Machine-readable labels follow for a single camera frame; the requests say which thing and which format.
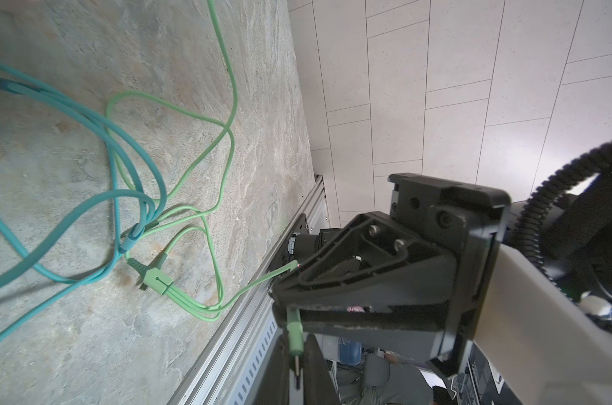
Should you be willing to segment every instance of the person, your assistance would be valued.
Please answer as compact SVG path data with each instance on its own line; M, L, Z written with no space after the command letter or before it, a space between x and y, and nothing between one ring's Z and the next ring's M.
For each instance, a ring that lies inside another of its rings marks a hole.
M365 387L357 398L346 405L431 405L433 391L414 364L401 361L397 356L385 353L390 363L387 382L377 387Z

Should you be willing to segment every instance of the teal cable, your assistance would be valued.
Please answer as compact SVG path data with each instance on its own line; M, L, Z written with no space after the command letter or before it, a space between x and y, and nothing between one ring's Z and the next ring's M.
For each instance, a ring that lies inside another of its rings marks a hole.
M11 281L18 278L29 270L34 264L36 264L50 248L56 243L56 241L63 235L67 228L72 226L74 222L83 215L86 211L90 210L95 205L106 201L107 199L114 199L118 197L135 197L144 199L148 204L154 206L153 200L139 191L134 190L110 190L105 191L96 196L92 196L76 206L69 214L63 218L63 220L54 228L40 244L32 250L27 257L25 257L20 263L11 267L10 270L0 275L0 287L3 287Z
M207 148L207 150L205 150L197 159L196 161L194 161L194 163L192 163L191 166L189 166L189 168L185 171L185 173L183 174L183 176L181 177L180 181L178 182L178 184L173 188L173 190L170 193L170 197L174 196L178 190L180 190L180 188L182 187L184 181L188 178L188 176L190 175L190 173L193 171L193 169L195 168L195 166L197 166L197 164L204 159L204 157L211 152L211 150L213 150L213 148L220 142L220 140L222 139L222 137L225 135L225 133L229 134L230 137L230 151L229 151L229 156L228 156L228 162L225 166L225 170L223 171L223 177L221 180L221 186L220 186L220 193L219 193L219 197L218 197L218 201L216 202L216 205L213 206L211 209L206 210L204 212L200 212L199 210L195 209L194 207L191 206L183 206L181 209L192 209L193 211L196 211L197 214L196 215L192 215L186 218L182 218L180 220L174 221L172 223L167 223L165 225L162 225L160 227L159 230L162 229L166 229L167 227L173 226L177 223L182 223L185 222L187 220L190 220L192 218L197 218L200 217L203 220L203 223L205 225L204 228L201 227L190 227L190 230L200 230L203 231L205 233L205 236L207 237L207 242L209 244L209 249L211 252L211 256L214 262L214 269L216 270L216 280L218 283L218 295L219 295L219 300L218 303L213 305L213 306L205 306L203 304L199 304L196 303L195 301L193 301L188 295L186 295L185 293L183 293L182 291L180 291L177 288L173 288L172 290L170 290L169 294L170 296L173 296L175 298L175 300L177 300L178 303L182 303L183 308L186 309L187 311L191 310L192 312L195 308L200 309L201 311L211 311L211 312L217 312L217 314L213 317L213 318L206 318L201 316L201 318L203 318L204 320L207 321L213 321L215 319L218 319L218 317L220 316L220 313L222 311L224 311L225 309L229 308L230 305L232 305L234 302L236 302L237 298L239 298L239 296L243 293L245 293L248 289L254 287L255 285L259 284L262 281L265 281L269 278L274 277L275 275L279 274L280 272L289 270L290 264L285 266L284 268L281 268L277 271L274 271L272 273L269 273L268 275L262 277L259 280L256 280L252 283L250 283L247 287L245 287L244 289L242 289L241 291L239 291L237 293L236 296L234 296L227 304L222 305L222 301L223 301L223 295L224 295L224 288L222 287L222 279L220 276L220 271L218 271L217 269L217 262L216 262L216 257L214 255L214 247L213 247L213 241L211 239L211 236L209 234L209 228L207 226L207 222L206 219L204 218L204 215L207 215L213 211L215 211L221 204L222 201L222 197L223 197L223 190L224 190L224 185L225 185L225 180L227 178L228 172L229 172L229 167L231 165L231 161L233 158L233 152L234 152L234 137L233 134L231 132L230 126L234 120L235 114L236 114L236 110L237 110L237 105L238 105L238 94L237 94L237 88L236 88L236 81L233 75L233 70L231 68L231 64L229 62L229 57L227 55L227 51L225 48L225 44L224 44L224 40L222 38L222 34L220 31L220 27L218 25L218 18L216 16L216 11L215 11L215 7L214 7L214 3L213 0L207 0L207 3L209 5L209 12L211 14L211 20L212 20L212 24L214 26L214 31L216 33L216 37L218 39L218 43L220 45L220 49L221 52L223 54L223 59L225 61L225 66L228 70L229 73L229 78L231 81L231 85L232 85L232 93L233 93L233 106L231 109L231 113L229 115L229 119L227 121L227 123L223 124L222 122L218 121L218 120L214 120L213 118L209 118L209 117L205 117L199 114L195 114L195 113L190 113L186 110L180 109L176 106L172 106L172 104L162 101L161 99L157 99L156 97L150 96L148 94L145 93L139 93L139 94L134 94L134 93L138 93L138 92L131 92L131 94L124 94L124 93L128 93L128 92L124 92L121 93L121 97L124 97L126 95L139 95L140 97L145 97L148 98L149 100L153 100L156 102L159 102L160 104L166 105L172 109L175 109L176 111L179 111L181 113L185 113L186 115L192 116L194 118L198 118L198 119L202 119L205 120L207 122L210 123L214 123L217 125L220 125L223 130L221 131L221 133L219 134L219 136L212 142L212 144ZM13 246L14 249L16 249L16 251L18 251L19 254L21 254L22 256L24 256L24 259L16 266L14 266L13 268L11 268L9 271L5 272L4 274L0 275L0 287L2 287L2 285L5 285L7 282L10 282L11 280L15 279L16 277L18 277L20 274L24 273L24 271L28 270L31 267L34 267L37 271L41 272L41 274L45 275L46 277L49 277L53 280L60 280L60 282L72 282L72 284L68 287L66 287L65 289L63 289L62 291L58 292L57 294L55 294L54 296L52 296L50 299L46 300L45 302L43 302L42 304L38 305L37 307L35 307L34 309L32 309L31 311L27 312L24 316L20 317L17 321L15 321L14 323L12 323L8 328L4 329L1 333L0 333L0 341L2 339L4 339L6 336L10 335L11 332L13 332L15 329L19 328L20 325L24 324L24 322L26 322L27 320L33 318L33 316L35 316L36 314L40 313L43 309L47 308L51 303L55 302L56 300L58 300L59 298L67 295L69 292L75 290L77 287L79 287L80 285L85 285L85 284L89 284L91 282L96 282L100 279L103 279L104 277L107 276L107 274L109 274L110 271L112 271L112 269L114 268L116 262L121 258L122 254L119 253L119 248L120 248L120 237L119 237L119 232L121 231L121 220L120 220L120 215L119 215L119 208L118 208L118 197L122 197L122 196L133 196L139 199L140 201L140 222L136 224L136 228L133 230L133 234L134 235L144 235L141 231L144 230L144 227L146 224L151 223L152 221L154 221L156 218L160 217L160 219L165 219L167 218L169 215L172 215L172 213L178 212L179 210L177 209L172 209L169 210L167 213L164 213L164 206L166 203L166 199L167 199L167 195L166 195L166 190L164 188L164 182L161 178L161 175L159 174L159 171L157 170L157 167L155 166L155 164L152 162L152 160L150 159L150 157L148 156L148 154L143 150L143 148L141 148L139 146L139 144L137 144L134 140L132 140L132 138L126 134L124 131L122 131L118 126L116 126L112 121L110 121L108 118L105 118L101 115L99 115L98 113L96 113L95 111L79 104L76 103L75 101L71 100L70 98L68 98L67 96L65 96L63 93L57 91L56 89L54 89L53 87L46 85L45 83L40 82L39 80L29 77L28 75L19 72L15 69L12 69L10 67L6 67L4 65L2 65L0 63L0 69L5 70L8 73L11 73L12 75L14 75L15 77L21 78L29 83L32 83L38 87L40 87L41 91L35 91L29 87L25 87L23 85L17 84L17 83L11 83L9 84L7 87L11 90L14 91L16 93L20 93L20 94L25 94L25 95L29 95L37 100L40 100L42 102L45 102L47 104L50 104L52 106L54 106L55 108L59 109L60 111L67 113L67 115L71 116L72 118L76 119L77 121L79 121L80 123L82 123L83 125L85 125L86 127L88 127L90 130L92 130L95 134L97 134L99 137L101 137L104 142L106 143L106 147L107 147L107 151L108 151L108 156L109 156L109 161L110 161L110 169L111 169L111 177L112 177L112 186L113 186L113 190L112 191L108 191L108 192L104 192L101 193L97 196L94 196L86 201L84 201L82 204L80 204L79 206L77 206L72 212L70 212L64 219L63 221L61 221L61 223L59 223L56 228L54 228L54 231L52 231L50 233L50 235L47 236L47 238L45 238L45 240L43 240L41 242L41 244L36 247L36 249L27 254L28 252L26 251L26 249L24 248L24 246L22 246L20 244L20 242L18 241L18 239L15 237L15 235L13 235L13 233L0 221L0 231L3 234L3 236L5 236L5 238L10 242L10 244ZM102 123L103 125L105 125L108 129L107 132L103 131L103 128L100 127L100 123ZM158 182L158 186L159 186L159 191L160 191L160 198L159 199L151 199L150 197L146 196L145 194L143 194L143 189L141 186L141 182L139 179L139 176L137 175L137 171L135 170L134 166L132 165L131 160L128 158L127 154L123 151L123 149L121 148L120 145L118 145L114 139L112 139L112 131L114 131L115 133L117 133L120 137L123 138L124 141L126 141L127 143L129 143L133 149L135 149L135 151L146 161L147 165L149 166L149 168L151 169L152 173L154 174L154 177L156 178L157 182ZM132 182L129 182L129 179L127 177L127 175L125 174L125 170L123 169L123 166L126 166L126 168L128 169L128 172L130 174L130 177L133 179ZM124 182L126 182L126 184L129 186L129 188L133 188L135 190L116 190L117 188L117 182L116 182L116 170L118 170L120 172L120 174L123 176ZM86 212L88 209L91 209L91 207L93 207L96 204L99 204L102 201L105 201L107 199L112 199L114 201L114 218L115 218L115 244L114 244L114 252L113 252L113 258L103 267L101 267L99 270L93 272L91 275L83 278L82 280L79 281L73 281L71 279L67 279L66 277L61 277L58 276L50 271L48 271L47 269L45 269L44 267L42 267L40 264L37 263L38 260L40 260L42 258L42 256L51 248L51 246L53 246L53 244L56 243L56 241L60 238L60 236L62 235L62 233L64 231L66 231L66 229L71 226L72 223L74 223L74 221L80 216L82 215L84 212ZM173 247L173 245L182 237L182 235L184 235L186 232L188 232L188 230L185 231L181 231L181 234L176 235L176 237L172 240L172 243L170 244L169 247L167 247L167 251L170 251L170 249Z
M28 95L38 101L42 101L46 104L51 105L52 107L55 107L56 109L60 110L61 112L67 114L69 117L74 118L76 121L78 121L80 124L83 124L85 127L87 127L89 130L91 130L92 132L94 132L95 134L97 134L97 136L99 136L101 139L103 139L103 141L111 148L115 149L115 152L123 159L125 159L125 164L128 167L128 171L132 174L133 176L133 181L135 182L135 186L137 188L137 191L143 192L143 186L142 183L139 179L139 175L137 174L137 170L135 169L135 166L133 165L132 161L130 160L130 158L128 157L128 155L126 154L126 152L123 150L123 148L121 148L121 146L119 145L119 143L117 143L112 137L108 136L106 131L103 130L103 128L99 127L98 125L94 124L92 121L90 121L88 118L86 118L85 116L81 115L80 113L78 113L77 111L73 110L72 108L66 106L65 104L63 104L62 102L57 101L56 99L53 99L51 97L48 97L47 94L43 93L43 92L38 92L38 91L34 91L31 90L27 87L24 87L22 85L17 85L17 84L10 84L8 86L8 88L12 91L15 91L16 93L20 93L20 94L24 94L24 95ZM153 166L155 168L154 170L154 175L156 177L156 179L158 178L159 175L159 171L157 170L157 167ZM160 188L164 188L164 181L162 180L161 186ZM144 203L143 201L140 201L140 219L138 222L138 227L139 229L137 231L133 231L135 235L139 235L140 232L144 229L144 226L151 220L155 219L150 218L149 220L147 220L147 211L150 213L151 209L154 209L155 204L153 203L153 205L147 207L146 203Z
M116 164L114 162L114 157L113 157L113 154L112 154L112 150L110 150L110 148L108 148L107 151L108 151L108 160L110 162L110 174L111 174L111 179L112 179L112 187L114 189L116 189L116 187L117 187L116 168L115 168ZM115 198L113 200L113 202L114 202L114 204L113 204L113 215L114 215L114 224L115 224L115 234L119 235L119 232L121 231L121 214L119 212L119 200L117 198ZM91 282L97 282L97 281L105 278L112 271L112 269L115 267L116 262L121 258L121 254L118 252L119 243L120 243L119 238L118 237L115 238L115 242L114 242L114 245L113 245L113 257L112 257L112 259L105 266L103 266L102 268L98 269L97 271L95 271L91 275L88 275L84 279L81 279L81 280L75 282L74 284L72 284L71 286L69 286L69 287L59 291L58 293L56 293L55 295L51 296L46 301L42 302L41 304L37 305L32 310L28 311L25 315L22 315L20 318L18 318L18 320L14 321L11 325L9 325L2 332L0 332L0 342L2 342L3 339L5 339L7 336L9 336L11 333L13 333L16 329L18 329L20 326L22 326L25 322L27 322L31 318L35 317L36 315L38 315L45 308L47 308L49 305L55 303L56 301L58 301L62 297L66 296L70 292L74 291L77 287L80 287L81 285L89 284Z
M20 243L20 241L14 235L14 233L11 232L11 230L1 220L0 220L0 233L9 242L11 247L13 247L19 255L21 255L23 258L29 255L29 252L27 251L27 249L25 249L25 247ZM61 275L53 273L38 263L34 265L34 270L37 271L38 273L41 273L48 279L56 281L56 282L64 282L65 284L72 284L76 282L76 280L68 279L67 277L63 277Z

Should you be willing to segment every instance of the black bracket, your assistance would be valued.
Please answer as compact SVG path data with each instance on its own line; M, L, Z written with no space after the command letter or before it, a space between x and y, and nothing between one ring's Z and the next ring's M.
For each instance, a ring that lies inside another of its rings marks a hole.
M470 353L510 198L497 189L392 174L391 213L360 214L271 289L280 326L342 336L460 372ZM365 313L347 312L362 306Z

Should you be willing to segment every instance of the bolt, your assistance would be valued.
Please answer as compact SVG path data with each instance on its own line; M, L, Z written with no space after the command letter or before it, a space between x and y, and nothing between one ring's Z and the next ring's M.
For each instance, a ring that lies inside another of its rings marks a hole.
M380 233L380 228L377 225L372 225L369 227L369 235L372 237L378 236Z
M403 246L405 246L405 241L403 239L396 239L393 241L393 248L396 251L399 251L399 249Z

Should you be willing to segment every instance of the screw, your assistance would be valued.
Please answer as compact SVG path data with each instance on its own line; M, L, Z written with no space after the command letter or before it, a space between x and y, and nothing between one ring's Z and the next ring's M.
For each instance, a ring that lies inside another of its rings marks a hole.
M377 236L380 233L380 228L377 225L372 225L369 227L369 235L372 237Z
M445 211L441 211L436 215L436 222L441 228L449 228L450 223L452 222L452 217Z
M399 251L399 249L403 246L405 246L405 241L403 239L396 239L393 241L393 248L396 251Z

